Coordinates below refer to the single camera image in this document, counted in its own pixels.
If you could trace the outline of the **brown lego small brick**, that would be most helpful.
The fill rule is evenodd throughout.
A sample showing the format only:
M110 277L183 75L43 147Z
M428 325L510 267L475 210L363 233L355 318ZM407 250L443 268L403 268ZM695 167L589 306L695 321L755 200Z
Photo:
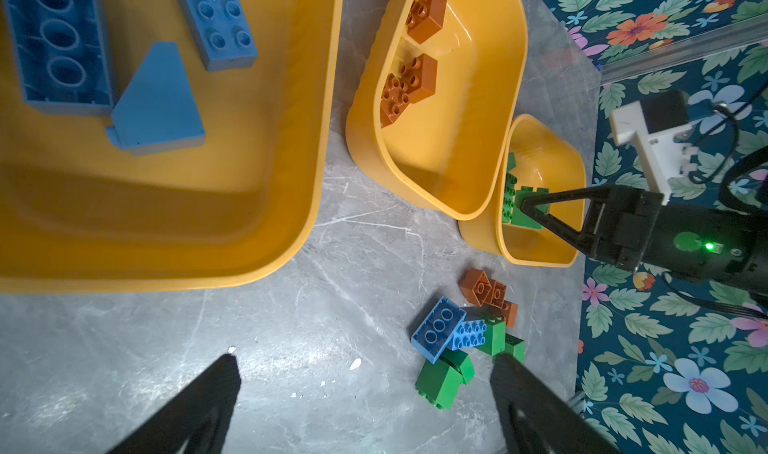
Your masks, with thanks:
M423 44L438 33L444 24L447 0L415 0L406 19L408 36Z

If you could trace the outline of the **brown lego brick cluster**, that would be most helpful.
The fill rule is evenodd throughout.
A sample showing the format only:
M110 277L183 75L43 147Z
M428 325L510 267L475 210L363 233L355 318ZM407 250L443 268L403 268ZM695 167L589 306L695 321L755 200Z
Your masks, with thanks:
M506 299L507 285L488 277L481 269L470 269L459 282L466 300L473 306L486 307L502 317L508 328L516 325L518 305Z

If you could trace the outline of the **blue sloped lego brick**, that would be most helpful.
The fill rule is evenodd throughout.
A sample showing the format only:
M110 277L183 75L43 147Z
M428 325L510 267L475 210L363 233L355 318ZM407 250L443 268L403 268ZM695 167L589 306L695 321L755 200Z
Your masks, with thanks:
M179 48L156 42L111 113L111 143L135 156L198 147L206 132Z

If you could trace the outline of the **green long lego brick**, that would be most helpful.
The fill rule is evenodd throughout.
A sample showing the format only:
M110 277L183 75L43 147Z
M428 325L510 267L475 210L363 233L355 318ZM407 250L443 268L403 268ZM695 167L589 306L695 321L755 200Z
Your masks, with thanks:
M504 178L504 190L503 190L503 203L502 203L502 223L505 225L512 224L513 211L515 205L515 193L517 178L512 173L512 170L516 167L515 155L510 152L507 156L507 168Z

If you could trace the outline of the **blue long lego brick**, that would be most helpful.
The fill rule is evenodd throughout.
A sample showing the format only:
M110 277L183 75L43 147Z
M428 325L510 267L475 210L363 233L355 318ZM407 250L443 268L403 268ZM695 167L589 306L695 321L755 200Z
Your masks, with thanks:
M23 101L104 117L118 98L102 0L3 0Z

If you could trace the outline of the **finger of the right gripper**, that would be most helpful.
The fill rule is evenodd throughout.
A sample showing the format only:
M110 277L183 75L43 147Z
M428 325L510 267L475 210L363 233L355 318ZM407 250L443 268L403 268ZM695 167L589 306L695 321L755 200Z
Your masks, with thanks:
M589 233L583 230L576 230L559 218L549 213L541 212L537 205L524 205L522 211L579 252L587 255L591 254L591 237Z
M605 199L609 195L611 190L612 190L611 186L597 186L597 187L588 187L584 189L567 190L567 191L555 192L555 193L534 191L532 193L527 194L523 198L523 200L519 203L519 205L520 205L520 210L522 211L522 207L524 205L528 205L528 206L537 205L539 209L540 206L563 203L563 202L571 202L571 201L577 201L577 200L595 200L595 199L600 200L600 199Z

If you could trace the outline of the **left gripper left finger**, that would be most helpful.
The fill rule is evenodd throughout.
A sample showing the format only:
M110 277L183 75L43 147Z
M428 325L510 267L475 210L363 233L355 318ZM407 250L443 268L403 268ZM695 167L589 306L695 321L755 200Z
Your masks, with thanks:
M220 453L241 384L236 357L220 356L111 451Z

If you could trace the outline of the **green lego small brick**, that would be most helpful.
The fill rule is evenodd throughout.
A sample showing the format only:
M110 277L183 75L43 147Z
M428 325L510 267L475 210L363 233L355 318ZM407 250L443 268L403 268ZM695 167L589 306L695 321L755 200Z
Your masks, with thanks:
M446 350L435 361L426 361L416 380L418 394L438 410L450 410L462 385L469 385L475 368L463 350Z

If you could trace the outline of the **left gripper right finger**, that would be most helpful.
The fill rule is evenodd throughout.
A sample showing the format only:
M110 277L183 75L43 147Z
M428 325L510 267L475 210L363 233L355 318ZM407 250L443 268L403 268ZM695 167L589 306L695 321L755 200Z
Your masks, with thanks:
M618 451L513 356L494 358L490 385L509 453Z

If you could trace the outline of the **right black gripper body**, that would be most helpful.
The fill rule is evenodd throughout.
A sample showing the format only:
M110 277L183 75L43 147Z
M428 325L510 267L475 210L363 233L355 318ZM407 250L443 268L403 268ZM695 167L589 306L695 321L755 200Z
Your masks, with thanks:
M623 185L586 190L588 255L626 271L650 264L690 281L767 287L767 209L728 195L723 210L663 203Z

